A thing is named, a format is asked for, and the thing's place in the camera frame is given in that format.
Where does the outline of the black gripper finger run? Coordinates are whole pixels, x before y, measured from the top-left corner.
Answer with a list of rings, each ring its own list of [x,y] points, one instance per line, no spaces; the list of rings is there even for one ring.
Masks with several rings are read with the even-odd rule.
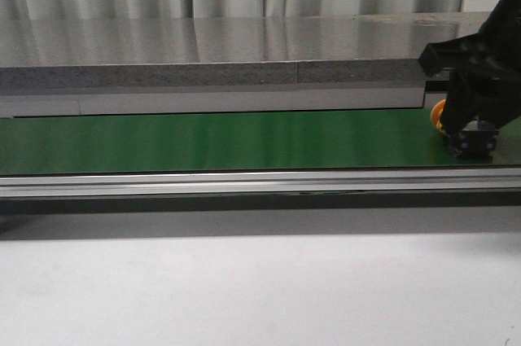
[[[441,128],[446,135],[462,131],[472,120],[486,120],[482,110],[488,78],[473,72],[452,71],[443,111]]]
[[[520,83],[501,79],[486,80],[482,119],[497,129],[520,116]]]

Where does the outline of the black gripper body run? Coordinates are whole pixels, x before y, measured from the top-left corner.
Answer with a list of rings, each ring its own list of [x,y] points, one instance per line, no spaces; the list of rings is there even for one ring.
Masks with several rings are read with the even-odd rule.
[[[425,46],[418,58],[424,73],[473,72],[520,76],[520,0],[499,0],[477,33]]]

